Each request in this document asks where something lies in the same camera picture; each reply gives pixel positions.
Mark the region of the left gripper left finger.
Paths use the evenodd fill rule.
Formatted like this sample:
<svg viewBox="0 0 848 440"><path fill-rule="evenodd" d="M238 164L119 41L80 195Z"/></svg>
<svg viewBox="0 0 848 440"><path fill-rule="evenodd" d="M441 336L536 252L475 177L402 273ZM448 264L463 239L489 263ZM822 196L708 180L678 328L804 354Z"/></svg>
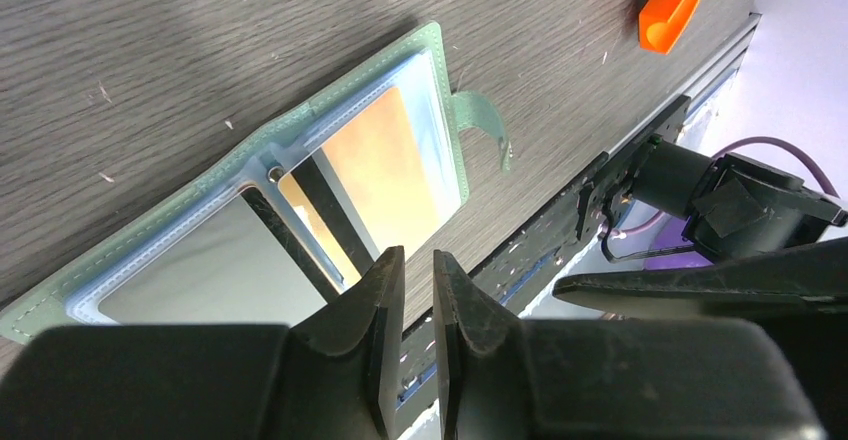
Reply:
<svg viewBox="0 0 848 440"><path fill-rule="evenodd" d="M5 439L389 439L405 255L296 326L64 326L1 383Z"/></svg>

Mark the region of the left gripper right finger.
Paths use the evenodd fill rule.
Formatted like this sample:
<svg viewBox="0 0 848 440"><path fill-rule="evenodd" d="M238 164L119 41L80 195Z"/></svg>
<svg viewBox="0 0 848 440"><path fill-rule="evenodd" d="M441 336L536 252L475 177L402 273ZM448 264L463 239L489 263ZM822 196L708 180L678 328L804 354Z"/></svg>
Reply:
<svg viewBox="0 0 848 440"><path fill-rule="evenodd" d="M778 345L741 320L522 319L433 254L446 439L824 439Z"/></svg>

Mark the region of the gold orange credit card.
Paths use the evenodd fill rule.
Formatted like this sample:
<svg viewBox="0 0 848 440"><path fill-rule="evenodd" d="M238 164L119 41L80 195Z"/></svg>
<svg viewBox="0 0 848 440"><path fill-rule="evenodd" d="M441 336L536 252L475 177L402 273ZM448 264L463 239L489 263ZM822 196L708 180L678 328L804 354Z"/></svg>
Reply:
<svg viewBox="0 0 848 440"><path fill-rule="evenodd" d="M356 109L278 189L342 288L386 248L416 251L461 204L432 97L399 86Z"/></svg>

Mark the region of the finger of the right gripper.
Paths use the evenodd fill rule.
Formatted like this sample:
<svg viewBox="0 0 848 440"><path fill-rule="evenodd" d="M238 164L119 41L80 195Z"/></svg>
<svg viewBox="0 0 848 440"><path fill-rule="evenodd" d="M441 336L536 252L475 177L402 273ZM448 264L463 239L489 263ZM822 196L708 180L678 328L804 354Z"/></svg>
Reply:
<svg viewBox="0 0 848 440"><path fill-rule="evenodd" d="M638 319L759 319L847 310L847 239L707 267L570 275L561 301Z"/></svg>

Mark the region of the green leather card holder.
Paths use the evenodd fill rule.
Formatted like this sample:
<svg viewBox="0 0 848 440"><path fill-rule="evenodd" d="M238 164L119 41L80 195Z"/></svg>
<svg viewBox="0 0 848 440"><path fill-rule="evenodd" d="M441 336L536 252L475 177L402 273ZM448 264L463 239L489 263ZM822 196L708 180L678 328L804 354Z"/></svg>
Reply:
<svg viewBox="0 0 848 440"><path fill-rule="evenodd" d="M390 247L342 288L278 183L391 86L432 97L451 150L459 208L469 196L461 131L485 132L500 163L508 164L512 147L501 116L485 96L451 89L441 27L428 23L258 128L177 193L14 301L1 314L2 335L25 344L75 324L306 319L351 289Z"/></svg>

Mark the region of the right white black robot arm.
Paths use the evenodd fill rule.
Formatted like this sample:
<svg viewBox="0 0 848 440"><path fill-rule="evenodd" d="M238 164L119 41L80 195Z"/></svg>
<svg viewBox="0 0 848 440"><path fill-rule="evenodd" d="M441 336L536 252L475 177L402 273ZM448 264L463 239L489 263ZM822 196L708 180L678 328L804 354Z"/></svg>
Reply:
<svg viewBox="0 0 848 440"><path fill-rule="evenodd" d="M835 194L736 153L707 157L653 138L626 171L624 190L681 219L682 244L644 260L696 253L702 267L570 275L553 296L635 318L765 318L845 313L847 224Z"/></svg>

